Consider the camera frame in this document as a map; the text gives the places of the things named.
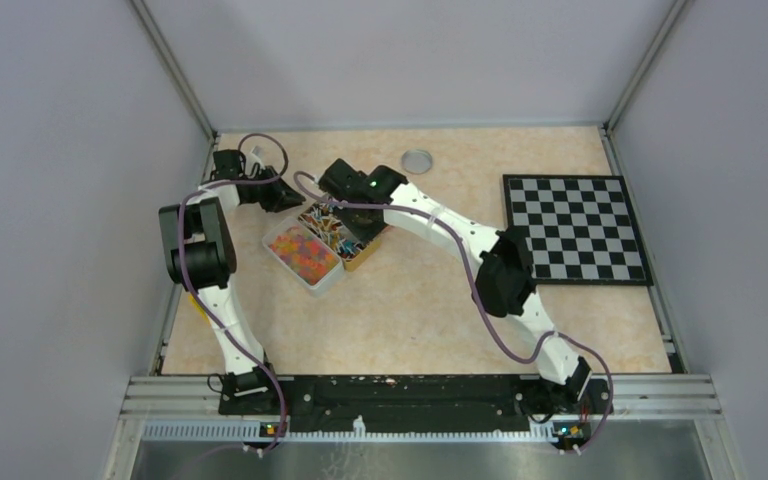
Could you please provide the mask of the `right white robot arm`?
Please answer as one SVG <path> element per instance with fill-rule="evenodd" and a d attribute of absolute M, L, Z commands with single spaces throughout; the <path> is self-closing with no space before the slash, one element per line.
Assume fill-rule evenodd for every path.
<path fill-rule="evenodd" d="M 518 364 L 536 367 L 554 409 L 572 412 L 586 400 L 593 369 L 583 346 L 557 330 L 543 305 L 521 228 L 478 223 L 386 165 L 364 173 L 337 159 L 315 183 L 323 202 L 356 237 L 367 240 L 394 227 L 459 259 L 471 299 L 499 350 Z"/>

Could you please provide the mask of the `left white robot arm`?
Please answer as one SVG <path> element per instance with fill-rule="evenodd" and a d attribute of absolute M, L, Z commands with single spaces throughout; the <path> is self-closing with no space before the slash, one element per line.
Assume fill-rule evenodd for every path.
<path fill-rule="evenodd" d="M 209 181 L 185 203 L 158 211 L 164 260 L 170 279 L 190 294 L 206 317 L 225 361 L 218 376 L 220 411 L 250 406 L 268 413 L 279 404 L 280 386 L 262 345 L 256 339 L 234 286 L 238 262 L 226 214 L 255 204 L 281 213 L 304 203 L 303 196 L 279 180 L 256 152 L 213 153 Z"/>

